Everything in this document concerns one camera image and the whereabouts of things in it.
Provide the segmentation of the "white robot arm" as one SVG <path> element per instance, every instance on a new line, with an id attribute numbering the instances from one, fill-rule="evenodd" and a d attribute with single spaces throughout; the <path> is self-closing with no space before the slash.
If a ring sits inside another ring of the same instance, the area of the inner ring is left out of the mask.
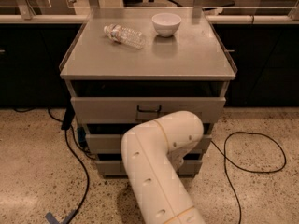
<path id="1" fill-rule="evenodd" d="M 206 224 L 177 175 L 183 157 L 203 134 L 196 115 L 179 111 L 123 136 L 122 162 L 146 224 Z"/>

